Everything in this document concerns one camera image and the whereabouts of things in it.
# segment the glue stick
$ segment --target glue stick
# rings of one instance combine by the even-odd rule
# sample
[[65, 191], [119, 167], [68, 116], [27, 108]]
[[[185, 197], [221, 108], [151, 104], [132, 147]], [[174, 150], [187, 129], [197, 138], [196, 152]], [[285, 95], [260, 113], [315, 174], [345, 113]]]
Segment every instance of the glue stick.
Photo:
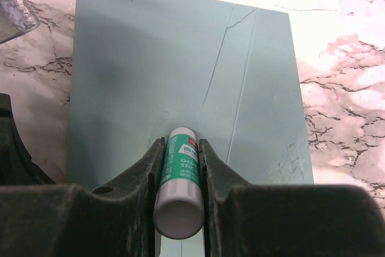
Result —
[[182, 240], [199, 232], [204, 220], [196, 137], [188, 128], [177, 128], [167, 142], [154, 227], [167, 238]]

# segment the white cap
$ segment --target white cap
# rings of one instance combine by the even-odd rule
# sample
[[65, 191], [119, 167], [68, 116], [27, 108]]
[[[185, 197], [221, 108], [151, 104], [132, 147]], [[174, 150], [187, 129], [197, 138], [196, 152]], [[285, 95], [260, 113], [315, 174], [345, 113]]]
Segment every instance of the white cap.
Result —
[[176, 128], [174, 131], [171, 132], [168, 139], [171, 139], [175, 135], [180, 135], [180, 134], [189, 135], [190, 137], [192, 137], [194, 139], [194, 141], [197, 141], [197, 139], [195, 138], [194, 132], [192, 130], [190, 130], [188, 128], [184, 128], [184, 127]]
[[[186, 134], [196, 139], [188, 128], [177, 128], [170, 138]], [[205, 221], [202, 192], [197, 184], [187, 179], [174, 179], [164, 183], [157, 195], [153, 212], [154, 227], [163, 236], [182, 240], [194, 236]]]

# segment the glue stick label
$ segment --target glue stick label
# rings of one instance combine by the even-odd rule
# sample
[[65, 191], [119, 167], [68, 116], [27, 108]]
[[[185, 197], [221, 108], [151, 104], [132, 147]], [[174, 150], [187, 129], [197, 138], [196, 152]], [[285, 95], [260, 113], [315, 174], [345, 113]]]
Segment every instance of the glue stick label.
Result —
[[186, 179], [200, 186], [198, 145], [189, 135], [168, 140], [160, 186], [174, 179]]

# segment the gray object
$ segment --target gray object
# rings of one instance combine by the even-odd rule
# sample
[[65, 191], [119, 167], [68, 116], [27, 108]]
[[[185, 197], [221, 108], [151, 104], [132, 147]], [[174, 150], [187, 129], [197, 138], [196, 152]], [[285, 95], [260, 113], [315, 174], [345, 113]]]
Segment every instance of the gray object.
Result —
[[[287, 14], [76, 0], [72, 85], [69, 182], [104, 184], [179, 126], [253, 184], [313, 182]], [[162, 255], [202, 256], [199, 242], [162, 239]]]
[[26, 0], [0, 0], [0, 43], [28, 33], [39, 24]]

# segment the pink marble surface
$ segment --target pink marble surface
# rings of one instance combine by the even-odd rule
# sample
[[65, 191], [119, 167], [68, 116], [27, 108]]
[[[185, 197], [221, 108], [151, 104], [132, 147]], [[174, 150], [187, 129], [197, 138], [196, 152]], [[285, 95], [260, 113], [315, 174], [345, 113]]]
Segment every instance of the pink marble surface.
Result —
[[[29, 0], [35, 31], [0, 46], [0, 91], [57, 182], [66, 134], [75, 0]], [[385, 0], [223, 0], [289, 13], [316, 183], [366, 188], [385, 212]]]

